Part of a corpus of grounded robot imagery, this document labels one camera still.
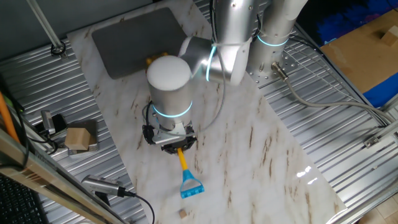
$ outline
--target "blue led ring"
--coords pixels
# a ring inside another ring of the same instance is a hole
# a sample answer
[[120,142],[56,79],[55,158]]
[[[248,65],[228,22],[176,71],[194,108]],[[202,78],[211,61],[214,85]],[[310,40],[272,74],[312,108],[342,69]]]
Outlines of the blue led ring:
[[214,56],[215,52],[216,52],[216,46],[213,46],[213,48],[211,49],[211,52],[210,52],[209,60],[207,61],[206,81],[209,81],[211,60],[213,59],[213,56]]
[[268,44],[267,42],[261,40],[261,38],[260,38],[259,36],[257,36],[257,38],[258,38],[263,44],[268,45],[268,46],[271,46],[271,47],[282,46],[282,45],[286,44],[286,42],[288,41],[288,39],[287,39],[285,42],[283,42],[283,43],[281,43],[281,44]]
[[180,113],[180,114],[176,114],[176,115],[167,115],[167,114],[163,114],[163,113],[159,112],[159,111],[155,108],[154,105],[152,105],[152,106],[153,106],[154,110],[156,111],[156,113],[158,113],[159,115],[161,115],[161,116],[163,116],[163,117],[165,117],[165,118],[178,118],[179,116],[182,116],[182,115],[186,114],[186,113],[189,111],[189,109],[191,109],[192,101],[191,101],[191,105],[189,105],[189,107],[188,107],[188,109],[187,109],[186,111],[184,111],[184,112],[182,112],[182,113]]

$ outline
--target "yellow-handled brush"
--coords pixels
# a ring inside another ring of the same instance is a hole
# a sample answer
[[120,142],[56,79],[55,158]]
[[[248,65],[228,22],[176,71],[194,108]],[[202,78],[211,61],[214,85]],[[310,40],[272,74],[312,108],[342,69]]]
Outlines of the yellow-handled brush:
[[[185,161],[185,157],[184,157],[184,154],[182,152],[182,149],[178,148],[177,149],[177,153],[178,153],[178,158],[180,158],[180,163],[181,163],[181,168],[182,168],[182,184],[181,184],[181,187],[180,187],[181,198],[184,199],[184,198],[190,197],[192,195],[200,194],[200,193],[204,192],[205,188],[204,188],[203,184],[200,182],[200,180],[194,178],[192,173],[189,171],[187,162]],[[196,186],[196,187],[192,187],[192,188],[187,189],[187,190],[182,190],[184,184],[188,180],[193,180],[195,182],[198,182],[200,185]]]

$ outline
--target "black keyboard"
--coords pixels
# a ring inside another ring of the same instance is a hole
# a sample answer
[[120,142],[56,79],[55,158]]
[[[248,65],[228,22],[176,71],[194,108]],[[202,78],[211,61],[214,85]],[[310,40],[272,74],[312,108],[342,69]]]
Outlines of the black keyboard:
[[47,224],[48,222],[36,192],[0,175],[0,223]]

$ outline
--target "blue brush head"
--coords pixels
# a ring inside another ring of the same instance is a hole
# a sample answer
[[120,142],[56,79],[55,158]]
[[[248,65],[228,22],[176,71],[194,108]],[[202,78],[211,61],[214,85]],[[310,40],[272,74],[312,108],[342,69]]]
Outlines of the blue brush head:
[[[200,185],[197,186],[197,187],[192,187],[192,188],[190,188],[188,190],[184,190],[183,191],[182,187],[184,186],[184,184],[188,180],[196,181]],[[182,172],[182,184],[181,184],[181,187],[180,187],[180,193],[181,193],[181,198],[182,199],[187,198],[187,197],[191,197],[191,196],[196,195],[196,194],[200,194],[200,193],[202,193],[204,191],[205,191],[205,188],[204,188],[203,184],[200,182],[200,180],[194,178],[193,175],[191,174],[191,172],[188,169],[184,170]]]
[[191,196],[193,196],[195,194],[200,194],[200,193],[202,193],[204,191],[205,191],[205,188],[203,187],[203,185],[198,186],[198,187],[194,187],[194,188],[191,188],[191,189],[188,189],[188,190],[184,190],[183,192],[181,192],[181,198],[184,199],[184,198],[187,198],[187,197],[191,197]]

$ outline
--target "white cylindrical joint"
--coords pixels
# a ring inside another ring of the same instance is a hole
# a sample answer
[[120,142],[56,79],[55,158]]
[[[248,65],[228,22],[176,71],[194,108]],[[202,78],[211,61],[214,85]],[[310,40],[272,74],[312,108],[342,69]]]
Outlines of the white cylindrical joint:
[[188,63],[176,56],[160,57],[149,66],[147,79],[153,110],[163,128],[172,130],[176,123],[190,122],[191,77]]

